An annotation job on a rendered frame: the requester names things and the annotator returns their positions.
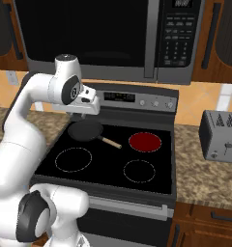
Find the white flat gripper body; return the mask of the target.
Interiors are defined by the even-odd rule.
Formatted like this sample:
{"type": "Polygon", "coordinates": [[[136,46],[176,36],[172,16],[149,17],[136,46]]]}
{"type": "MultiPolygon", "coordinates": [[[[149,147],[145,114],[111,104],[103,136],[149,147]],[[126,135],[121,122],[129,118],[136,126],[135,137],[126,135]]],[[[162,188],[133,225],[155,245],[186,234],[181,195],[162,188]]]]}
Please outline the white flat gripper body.
{"type": "Polygon", "coordinates": [[[100,99],[97,96],[95,96],[91,103],[72,102],[69,105],[52,104],[52,108],[56,111],[86,115],[98,115],[101,110],[100,99]]]}

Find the black glass-top stove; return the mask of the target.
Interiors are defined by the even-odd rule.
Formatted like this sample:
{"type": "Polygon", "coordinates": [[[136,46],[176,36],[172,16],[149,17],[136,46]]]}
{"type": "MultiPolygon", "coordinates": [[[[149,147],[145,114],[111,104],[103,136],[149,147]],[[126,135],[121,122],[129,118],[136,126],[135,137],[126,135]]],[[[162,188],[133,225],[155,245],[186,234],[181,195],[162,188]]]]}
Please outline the black glass-top stove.
{"type": "MultiPolygon", "coordinates": [[[[176,165],[174,120],[179,93],[160,87],[93,84],[101,103],[95,121],[102,136],[122,147],[96,139],[75,141],[63,128],[35,175],[33,183],[79,188],[89,197],[175,209],[176,165]]],[[[150,247],[84,233],[92,247],[150,247]]]]}

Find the black and silver microwave oven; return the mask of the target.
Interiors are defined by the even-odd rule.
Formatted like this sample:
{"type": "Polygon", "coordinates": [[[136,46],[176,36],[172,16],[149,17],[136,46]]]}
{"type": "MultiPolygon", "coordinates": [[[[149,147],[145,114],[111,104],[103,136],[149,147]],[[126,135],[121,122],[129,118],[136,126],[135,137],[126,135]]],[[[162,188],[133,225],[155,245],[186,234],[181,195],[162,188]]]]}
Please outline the black and silver microwave oven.
{"type": "Polygon", "coordinates": [[[188,85],[205,0],[159,0],[153,78],[144,77],[148,0],[14,0],[30,70],[78,58],[84,79],[188,85]]]}

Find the black oven door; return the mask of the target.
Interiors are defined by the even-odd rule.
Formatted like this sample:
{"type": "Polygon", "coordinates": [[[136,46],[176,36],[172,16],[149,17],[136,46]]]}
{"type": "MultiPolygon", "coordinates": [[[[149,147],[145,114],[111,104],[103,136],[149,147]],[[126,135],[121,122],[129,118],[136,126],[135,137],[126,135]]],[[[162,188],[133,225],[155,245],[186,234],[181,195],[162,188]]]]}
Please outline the black oven door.
{"type": "Polygon", "coordinates": [[[166,247],[172,218],[166,221],[90,208],[77,220],[84,233],[150,247],[166,247]]]}

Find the grey metal toaster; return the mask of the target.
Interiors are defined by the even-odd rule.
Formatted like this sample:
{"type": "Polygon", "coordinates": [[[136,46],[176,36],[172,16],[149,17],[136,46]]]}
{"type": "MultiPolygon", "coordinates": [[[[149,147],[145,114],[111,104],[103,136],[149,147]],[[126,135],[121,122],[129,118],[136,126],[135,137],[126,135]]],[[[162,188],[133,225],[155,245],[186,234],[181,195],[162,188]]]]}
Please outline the grey metal toaster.
{"type": "Polygon", "coordinates": [[[232,112],[205,110],[199,139],[206,160],[232,163],[232,112]]]}

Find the brown wooden drawer front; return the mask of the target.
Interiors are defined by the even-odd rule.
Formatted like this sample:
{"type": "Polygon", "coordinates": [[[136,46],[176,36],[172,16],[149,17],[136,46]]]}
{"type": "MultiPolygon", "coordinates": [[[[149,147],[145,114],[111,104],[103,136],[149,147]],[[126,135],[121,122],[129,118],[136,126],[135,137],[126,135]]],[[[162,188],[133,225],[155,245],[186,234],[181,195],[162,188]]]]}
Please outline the brown wooden drawer front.
{"type": "Polygon", "coordinates": [[[211,212],[215,211],[220,215],[232,214],[232,210],[210,206],[190,205],[187,217],[196,223],[204,223],[214,227],[225,227],[232,229],[232,222],[215,220],[211,218],[211,212]]]}

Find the brown wooden base cupboard door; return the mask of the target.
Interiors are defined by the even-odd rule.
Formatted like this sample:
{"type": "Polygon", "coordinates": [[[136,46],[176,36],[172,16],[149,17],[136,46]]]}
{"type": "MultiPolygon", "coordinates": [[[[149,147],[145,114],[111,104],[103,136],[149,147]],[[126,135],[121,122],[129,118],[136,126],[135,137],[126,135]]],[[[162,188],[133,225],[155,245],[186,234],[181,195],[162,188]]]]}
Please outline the brown wooden base cupboard door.
{"type": "Polygon", "coordinates": [[[176,247],[232,247],[232,229],[180,220],[171,225],[167,247],[172,245],[176,224],[180,225],[176,247]]]}

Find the grey wall outlet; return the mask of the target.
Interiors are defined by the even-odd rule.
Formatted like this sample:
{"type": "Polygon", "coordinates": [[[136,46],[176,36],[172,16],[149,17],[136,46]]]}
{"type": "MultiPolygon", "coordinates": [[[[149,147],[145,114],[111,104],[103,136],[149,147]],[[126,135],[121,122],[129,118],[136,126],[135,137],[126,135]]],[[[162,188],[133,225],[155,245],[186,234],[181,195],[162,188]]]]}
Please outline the grey wall outlet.
{"type": "Polygon", "coordinates": [[[14,85],[14,86],[18,85],[17,76],[14,70],[7,70],[6,75],[8,77],[8,83],[10,85],[14,85]]]}

